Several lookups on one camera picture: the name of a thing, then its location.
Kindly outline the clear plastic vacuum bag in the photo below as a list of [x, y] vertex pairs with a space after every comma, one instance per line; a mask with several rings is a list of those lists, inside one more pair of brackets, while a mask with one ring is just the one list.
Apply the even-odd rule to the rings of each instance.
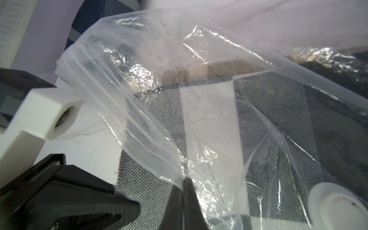
[[368, 50], [278, 55], [186, 10], [103, 18], [57, 61], [122, 148], [129, 230], [365, 230]]

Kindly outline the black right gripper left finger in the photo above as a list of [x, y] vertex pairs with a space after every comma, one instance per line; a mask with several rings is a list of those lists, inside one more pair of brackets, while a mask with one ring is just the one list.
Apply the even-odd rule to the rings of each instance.
[[159, 230], [181, 230], [183, 227], [183, 192], [173, 186]]

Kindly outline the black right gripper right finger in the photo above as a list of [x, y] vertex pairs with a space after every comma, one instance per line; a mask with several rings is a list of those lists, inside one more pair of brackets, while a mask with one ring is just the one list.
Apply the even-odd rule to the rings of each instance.
[[183, 189], [184, 230], [209, 230], [191, 178], [186, 177], [184, 179]]

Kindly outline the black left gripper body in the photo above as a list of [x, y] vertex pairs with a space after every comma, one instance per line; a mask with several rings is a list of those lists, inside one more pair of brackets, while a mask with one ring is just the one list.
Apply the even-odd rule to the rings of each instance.
[[[1, 69], [1, 129], [7, 128], [32, 89], [57, 88], [30, 73]], [[140, 214], [138, 202], [50, 154], [1, 186], [3, 230], [119, 230]]]

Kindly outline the navy grey plaid scarf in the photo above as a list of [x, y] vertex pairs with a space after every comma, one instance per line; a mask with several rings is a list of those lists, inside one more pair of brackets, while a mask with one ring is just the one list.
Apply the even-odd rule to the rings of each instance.
[[65, 48], [71, 46], [99, 19], [139, 11], [141, 6], [142, 0], [85, 0], [72, 22]]

